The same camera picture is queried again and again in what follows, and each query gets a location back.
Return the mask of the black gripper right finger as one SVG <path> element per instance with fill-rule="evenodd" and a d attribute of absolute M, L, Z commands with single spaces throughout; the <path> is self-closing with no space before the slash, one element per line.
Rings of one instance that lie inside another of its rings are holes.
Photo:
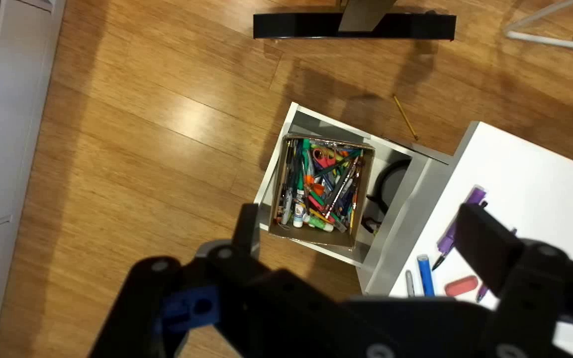
<path fill-rule="evenodd" d="M 525 245 L 483 207 L 461 205 L 455 251 L 491 294 L 499 294 Z"/>

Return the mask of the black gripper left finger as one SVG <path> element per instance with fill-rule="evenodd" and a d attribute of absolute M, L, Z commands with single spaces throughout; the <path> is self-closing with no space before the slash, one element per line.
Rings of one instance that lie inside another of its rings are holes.
<path fill-rule="evenodd" d="M 233 231 L 233 247 L 251 257 L 258 257 L 260 249 L 258 215 L 260 207 L 257 203 L 245 203 Z"/>

